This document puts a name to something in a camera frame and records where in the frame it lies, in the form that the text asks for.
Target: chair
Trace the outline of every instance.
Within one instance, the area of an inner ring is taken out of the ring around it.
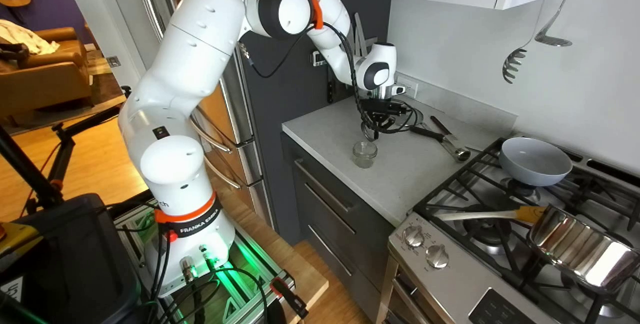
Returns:
[[[17,67],[0,63],[0,117],[82,99],[91,103],[87,51],[73,28],[35,32],[60,47],[48,55],[31,55]]]

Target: oven control panel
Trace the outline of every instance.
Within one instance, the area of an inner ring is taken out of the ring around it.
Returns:
[[[391,255],[413,273],[412,284],[457,324],[557,324],[493,270],[411,213],[389,238]]]

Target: white bowl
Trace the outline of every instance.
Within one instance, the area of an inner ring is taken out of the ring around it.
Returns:
[[[574,167],[564,151],[548,142],[531,137],[512,137],[502,145],[500,165],[521,183],[533,186],[554,185]]]

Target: purple wall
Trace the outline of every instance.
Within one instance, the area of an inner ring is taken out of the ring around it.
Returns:
[[[15,11],[22,16],[25,26],[32,31],[73,27],[83,43],[92,42],[89,32],[85,30],[85,19],[75,0],[31,0],[28,6],[18,7]],[[0,19],[17,23],[3,5],[0,5]]]

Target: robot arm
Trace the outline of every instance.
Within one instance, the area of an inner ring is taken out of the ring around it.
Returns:
[[[197,271],[208,271],[202,257],[206,247],[222,265],[235,237],[207,177],[199,137],[189,125],[191,112],[213,93],[246,32],[286,38],[308,30],[319,18],[343,34],[351,25],[340,0],[182,0],[171,17],[153,65],[118,118],[128,154],[158,200],[156,221],[173,231],[167,236],[171,250],[160,297],[182,286],[180,262],[189,258]],[[317,23],[307,35],[336,77],[352,84],[348,56],[336,33]],[[375,44],[368,56],[354,57],[358,87],[392,85],[395,53],[392,45]],[[159,245],[147,242],[142,270],[155,271]]]

